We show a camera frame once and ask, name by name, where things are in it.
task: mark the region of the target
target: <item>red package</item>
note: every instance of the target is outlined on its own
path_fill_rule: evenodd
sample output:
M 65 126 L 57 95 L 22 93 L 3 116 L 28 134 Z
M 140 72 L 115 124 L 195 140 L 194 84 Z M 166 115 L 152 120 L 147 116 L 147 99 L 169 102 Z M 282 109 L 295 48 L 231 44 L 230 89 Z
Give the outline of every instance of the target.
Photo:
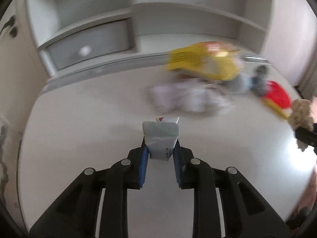
M 265 98 L 272 100 L 282 109 L 291 107 L 291 99 L 289 95 L 278 83 L 274 81 L 267 81 L 267 84 L 269 88 Z

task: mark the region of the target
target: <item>yellow snack package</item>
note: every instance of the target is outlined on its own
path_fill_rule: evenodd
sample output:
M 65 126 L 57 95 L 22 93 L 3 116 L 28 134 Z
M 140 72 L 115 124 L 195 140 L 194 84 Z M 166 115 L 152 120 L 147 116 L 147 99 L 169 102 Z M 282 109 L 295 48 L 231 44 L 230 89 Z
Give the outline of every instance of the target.
M 197 43 L 171 51 L 167 70 L 185 71 L 206 80 L 233 80 L 241 69 L 238 51 L 216 41 Z

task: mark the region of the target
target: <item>white cabinet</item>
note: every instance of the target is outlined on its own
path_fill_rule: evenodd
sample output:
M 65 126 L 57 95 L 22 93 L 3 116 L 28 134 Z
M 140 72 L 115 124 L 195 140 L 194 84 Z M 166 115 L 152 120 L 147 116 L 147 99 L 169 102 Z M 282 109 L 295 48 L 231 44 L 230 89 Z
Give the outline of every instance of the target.
M 51 76 L 62 67 L 54 62 L 56 54 L 50 46 L 57 47 L 61 39 L 79 31 L 119 20 L 128 20 L 130 49 L 123 57 L 144 54 L 137 41 L 161 34 L 220 36 L 261 54 L 274 5 L 275 0 L 27 0 L 35 43 Z
M 0 26 L 15 15 L 15 38 L 6 28 L 0 36 L 0 118 L 15 131 L 23 132 L 32 106 L 48 75 L 29 30 L 24 0 L 13 0 Z

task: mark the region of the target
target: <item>metal screw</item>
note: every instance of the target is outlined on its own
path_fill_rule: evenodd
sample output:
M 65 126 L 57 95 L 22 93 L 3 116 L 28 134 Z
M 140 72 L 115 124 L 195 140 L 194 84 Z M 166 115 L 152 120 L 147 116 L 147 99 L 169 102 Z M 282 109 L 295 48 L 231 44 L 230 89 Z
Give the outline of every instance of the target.
M 92 168 L 86 168 L 84 171 L 85 175 L 89 176 L 94 173 L 94 170 Z
M 191 159 L 191 163 L 192 163 L 193 165 L 199 165 L 199 164 L 200 164 L 200 160 L 199 160 L 198 158 L 192 158 L 192 159 Z
M 123 166 L 128 166 L 128 165 L 130 165 L 131 164 L 131 161 L 129 160 L 129 159 L 123 159 L 122 161 L 121 161 L 121 165 L 123 165 Z
M 232 175 L 235 175 L 238 171 L 237 169 L 235 169 L 234 167 L 229 167 L 228 168 L 228 172 Z

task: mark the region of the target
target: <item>shelf unit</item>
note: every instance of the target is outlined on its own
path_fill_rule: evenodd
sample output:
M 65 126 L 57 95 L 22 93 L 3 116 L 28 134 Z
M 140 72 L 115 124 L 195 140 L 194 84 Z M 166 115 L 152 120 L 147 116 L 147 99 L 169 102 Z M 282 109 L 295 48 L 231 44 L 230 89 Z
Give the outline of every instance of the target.
M 61 39 L 125 19 L 131 19 L 132 44 L 144 35 L 203 34 L 237 40 L 260 54 L 274 5 L 275 0 L 27 0 L 35 43 L 47 57 L 47 47 Z M 134 52 L 143 51 L 136 46 Z
M 131 17 L 131 0 L 27 0 L 35 43 L 41 50 L 75 32 Z

